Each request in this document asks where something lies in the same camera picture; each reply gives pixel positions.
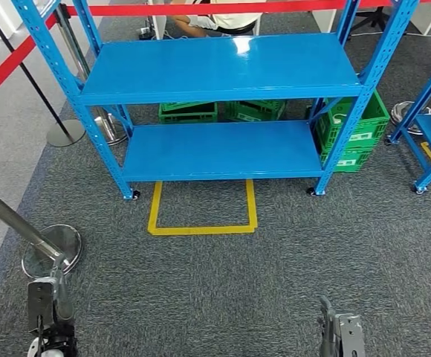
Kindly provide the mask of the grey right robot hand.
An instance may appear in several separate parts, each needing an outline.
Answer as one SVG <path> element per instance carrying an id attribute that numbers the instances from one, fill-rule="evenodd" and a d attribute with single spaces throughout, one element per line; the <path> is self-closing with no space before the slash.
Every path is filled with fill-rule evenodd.
<path id="1" fill-rule="evenodd" d="M 325 296 L 320 297 L 322 317 L 318 322 L 321 325 L 322 340 L 319 347 L 319 356 L 339 356 L 338 338 L 336 334 L 336 312 L 331 303 Z"/>

